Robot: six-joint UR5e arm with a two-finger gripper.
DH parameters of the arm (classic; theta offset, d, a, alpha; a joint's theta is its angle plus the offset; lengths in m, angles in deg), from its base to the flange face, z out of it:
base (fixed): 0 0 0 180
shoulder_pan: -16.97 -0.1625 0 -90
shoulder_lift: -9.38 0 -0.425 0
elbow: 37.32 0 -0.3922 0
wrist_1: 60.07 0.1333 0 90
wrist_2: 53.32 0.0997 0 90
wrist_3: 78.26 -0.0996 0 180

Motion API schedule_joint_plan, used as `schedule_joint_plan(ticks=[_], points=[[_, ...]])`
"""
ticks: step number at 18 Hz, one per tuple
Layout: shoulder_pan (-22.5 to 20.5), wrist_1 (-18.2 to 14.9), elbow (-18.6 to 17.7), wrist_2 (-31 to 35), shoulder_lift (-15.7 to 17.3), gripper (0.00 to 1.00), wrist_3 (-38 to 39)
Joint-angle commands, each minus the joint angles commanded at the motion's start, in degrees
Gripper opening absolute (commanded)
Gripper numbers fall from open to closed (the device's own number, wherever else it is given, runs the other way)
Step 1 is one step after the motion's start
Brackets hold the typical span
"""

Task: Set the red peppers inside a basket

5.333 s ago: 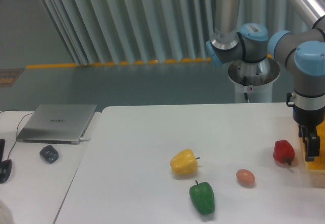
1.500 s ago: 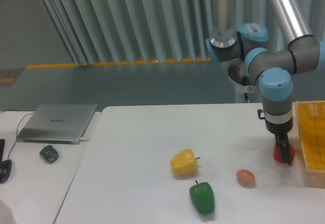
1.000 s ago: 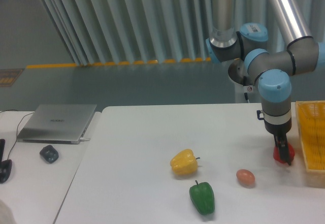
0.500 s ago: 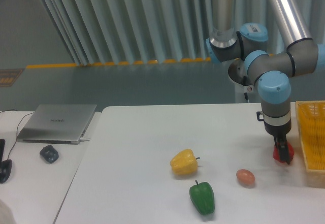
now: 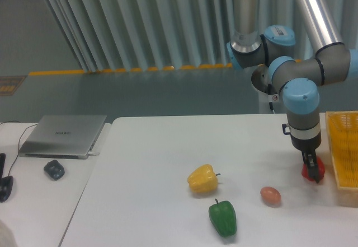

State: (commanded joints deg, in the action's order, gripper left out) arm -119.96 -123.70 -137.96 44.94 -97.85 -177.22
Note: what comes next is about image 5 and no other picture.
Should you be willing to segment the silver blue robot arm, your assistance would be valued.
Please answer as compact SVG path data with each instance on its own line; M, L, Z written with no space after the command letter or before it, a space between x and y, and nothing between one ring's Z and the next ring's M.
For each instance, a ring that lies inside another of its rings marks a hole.
M259 0L233 0L234 34L227 45L232 65L264 64L268 85L281 96L287 123L282 126L302 153L308 178L321 176L316 149L321 143L318 87L357 76L357 51L345 47L325 0L295 0L313 48L313 56L293 59L295 36L290 28L273 25L258 32Z

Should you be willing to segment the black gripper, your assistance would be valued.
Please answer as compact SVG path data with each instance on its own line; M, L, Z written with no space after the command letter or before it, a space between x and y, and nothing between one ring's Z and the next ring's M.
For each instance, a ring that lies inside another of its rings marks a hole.
M305 170L303 176L316 183L320 182L319 166L315 150L321 144L321 125L306 130L296 129L288 123L282 124L282 132L289 135L293 146L302 151L302 158Z

